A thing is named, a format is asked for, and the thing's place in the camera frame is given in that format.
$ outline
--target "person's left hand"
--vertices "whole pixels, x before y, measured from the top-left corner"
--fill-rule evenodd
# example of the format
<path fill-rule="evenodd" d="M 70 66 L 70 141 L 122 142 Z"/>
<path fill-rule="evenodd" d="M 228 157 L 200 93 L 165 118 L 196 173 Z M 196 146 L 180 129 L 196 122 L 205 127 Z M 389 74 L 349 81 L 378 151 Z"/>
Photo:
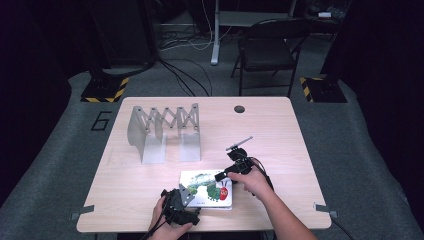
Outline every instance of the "person's left hand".
<path fill-rule="evenodd" d="M 156 203 L 156 206 L 153 208 L 152 221 L 150 222 L 149 230 L 153 228 L 153 226 L 158 221 L 161 213 L 162 213 L 162 205 L 165 201 L 165 196 L 160 198 Z M 165 222 L 165 216 L 162 216 L 158 226 L 162 225 Z M 164 223 L 160 228 L 158 228 L 153 235 L 149 238 L 151 240 L 177 240 L 184 233 L 186 233 L 190 228 L 193 227 L 193 223 L 186 223 L 182 226 L 172 227 L 168 223 Z"/>

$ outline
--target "cable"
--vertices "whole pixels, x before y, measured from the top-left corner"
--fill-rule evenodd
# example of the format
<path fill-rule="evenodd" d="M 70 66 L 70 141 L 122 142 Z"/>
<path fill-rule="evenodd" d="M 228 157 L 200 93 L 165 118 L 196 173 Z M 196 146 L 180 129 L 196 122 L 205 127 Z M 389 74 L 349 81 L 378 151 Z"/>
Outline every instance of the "cable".
<path fill-rule="evenodd" d="M 163 215 L 165 214 L 165 208 L 168 206 L 168 200 L 169 199 L 165 199 L 165 200 L 166 200 L 165 206 L 162 207 L 162 212 L 160 213 L 160 216 L 159 216 L 158 220 L 156 221 L 155 225 L 153 225 L 153 227 L 146 234 L 144 234 L 144 236 L 141 237 L 140 240 L 148 239 L 149 237 L 151 237 L 156 232 L 156 230 L 158 230 L 160 227 L 163 226 L 163 224 L 166 223 L 166 219 L 165 219 L 165 221 L 161 225 L 159 225 L 160 221 L 162 220 Z"/>
<path fill-rule="evenodd" d="M 206 78 L 208 79 L 208 83 L 209 83 L 209 88 L 210 88 L 210 94 L 208 95 L 208 96 L 213 96 L 213 89 L 212 89 L 212 81 L 211 81 L 211 79 L 209 78 L 209 75 L 208 75 L 208 73 L 206 72 L 206 70 L 205 70 L 205 68 L 202 66 L 202 65 L 200 65 L 200 64 L 198 64 L 198 63 L 196 63 L 195 61 L 192 61 L 192 60 L 190 60 L 190 59 L 185 59 L 185 58 L 183 58 L 183 59 L 167 59 L 167 61 L 176 61 L 176 60 L 180 60 L 180 61 L 188 61 L 188 62 L 191 62 L 191 63 L 193 63 L 194 65 L 197 65 L 198 67 L 200 67 L 201 69 L 202 69 L 202 71 L 203 71 L 203 73 L 205 73 L 205 76 L 206 76 Z"/>
<path fill-rule="evenodd" d="M 187 86 L 187 84 L 184 82 L 184 80 L 174 71 L 174 69 L 172 69 L 171 67 L 168 66 L 168 64 L 163 61 L 162 59 L 158 59 L 158 61 L 165 67 L 167 68 L 169 71 L 171 71 L 175 78 L 177 79 L 178 84 L 180 85 L 181 89 L 188 95 L 190 96 L 190 94 L 181 86 L 181 83 L 184 84 L 184 86 L 186 86 L 186 88 L 191 92 L 191 94 L 193 96 L 195 96 L 195 94 L 191 91 L 191 89 Z"/>
<path fill-rule="evenodd" d="M 336 224 L 344 233 L 346 233 L 346 235 L 349 237 L 349 239 L 354 240 L 353 236 L 338 222 L 336 222 L 336 220 L 334 220 L 334 218 L 331 218 L 331 221 Z"/>
<path fill-rule="evenodd" d="M 205 93 L 206 93 L 206 95 L 209 97 L 210 96 L 210 94 L 208 93 L 208 91 L 206 90 L 206 88 L 199 82 L 199 81 L 197 81 L 196 79 L 194 79 L 192 76 L 190 76 L 188 73 L 186 73 L 186 72 L 184 72 L 183 70 L 181 70 L 181 69 L 179 69 L 178 67 L 176 67 L 176 66 L 174 66 L 174 65 L 172 65 L 172 64 L 170 64 L 170 63 L 168 63 L 168 62 L 166 62 L 166 61 L 164 61 L 163 59 L 159 59 L 158 60 L 165 68 L 167 68 L 169 71 L 171 71 L 173 74 L 174 74 L 174 76 L 177 78 L 177 82 L 178 82 L 178 84 L 180 84 L 180 83 L 182 83 L 182 84 L 184 84 L 184 86 L 185 86 L 185 88 L 191 93 L 191 96 L 193 96 L 193 97 L 195 97 L 196 95 L 194 94 L 194 92 L 190 89 L 190 87 L 184 82 L 184 80 L 178 75 L 178 73 L 175 71 L 175 70 L 177 70 L 178 72 L 180 72 L 180 73 L 182 73 L 182 74 L 184 74 L 184 75 L 186 75 L 188 78 L 190 78 L 191 80 L 193 80 L 195 83 L 197 83 L 204 91 L 205 91 Z M 211 84 L 211 82 L 210 82 L 210 79 L 209 79 L 209 77 L 207 76 L 207 78 L 208 78 L 208 80 L 209 80 L 209 84 L 210 84 L 210 87 L 211 87 L 211 93 L 212 93 L 212 84 Z M 181 86 L 181 84 L 180 84 L 180 87 L 181 87 L 181 89 L 188 95 L 188 96 L 190 96 L 190 94 L 184 89 L 184 87 L 183 86 Z"/>

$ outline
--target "colorful card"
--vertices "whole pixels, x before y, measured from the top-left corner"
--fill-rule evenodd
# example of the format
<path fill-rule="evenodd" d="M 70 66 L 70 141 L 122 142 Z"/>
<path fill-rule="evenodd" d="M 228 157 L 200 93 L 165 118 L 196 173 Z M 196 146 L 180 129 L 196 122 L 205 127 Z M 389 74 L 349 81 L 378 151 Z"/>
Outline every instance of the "colorful card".
<path fill-rule="evenodd" d="M 187 207 L 227 208 L 233 203 L 233 188 L 229 178 L 215 181 L 215 175 L 223 170 L 181 171 L 180 183 L 195 198 Z"/>

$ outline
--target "table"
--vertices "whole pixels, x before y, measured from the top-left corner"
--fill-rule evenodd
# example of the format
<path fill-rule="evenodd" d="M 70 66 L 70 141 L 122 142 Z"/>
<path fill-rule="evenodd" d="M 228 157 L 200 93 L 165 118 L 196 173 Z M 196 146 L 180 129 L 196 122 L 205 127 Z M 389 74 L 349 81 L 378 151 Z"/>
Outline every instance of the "table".
<path fill-rule="evenodd" d="M 215 38 L 212 50 L 211 64 L 218 64 L 220 46 L 219 26 L 250 27 L 262 20 L 293 17 L 296 2 L 297 0 L 291 0 L 290 10 L 288 13 L 259 13 L 220 11 L 219 0 L 215 0 Z"/>
<path fill-rule="evenodd" d="M 165 107 L 189 109 L 192 103 L 199 106 L 201 161 L 180 162 L 177 129 L 168 129 L 165 163 L 141 164 L 137 149 L 127 140 L 133 106 L 156 107 L 161 112 Z M 235 112 L 238 105 L 245 112 Z M 233 162 L 225 149 L 249 136 L 253 139 L 240 147 L 261 160 L 276 193 L 293 213 L 308 228 L 328 228 L 329 214 L 314 209 L 314 203 L 325 205 L 325 201 L 288 98 L 128 97 L 122 102 L 84 204 L 94 205 L 94 211 L 80 216 L 78 231 L 147 231 L 160 193 L 178 188 L 182 170 L 229 167 Z M 190 231 L 272 229 L 262 203 L 243 191 L 242 184 L 234 185 L 232 210 L 202 209 L 199 218 Z"/>

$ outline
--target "small round object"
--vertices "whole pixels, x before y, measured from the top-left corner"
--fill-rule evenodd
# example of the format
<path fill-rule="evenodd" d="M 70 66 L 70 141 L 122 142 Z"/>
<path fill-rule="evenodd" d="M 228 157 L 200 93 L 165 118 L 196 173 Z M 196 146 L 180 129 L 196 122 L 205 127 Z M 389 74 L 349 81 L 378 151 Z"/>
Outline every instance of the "small round object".
<path fill-rule="evenodd" d="M 246 109 L 243 106 L 237 105 L 234 107 L 234 111 L 236 111 L 236 113 L 244 113 Z"/>

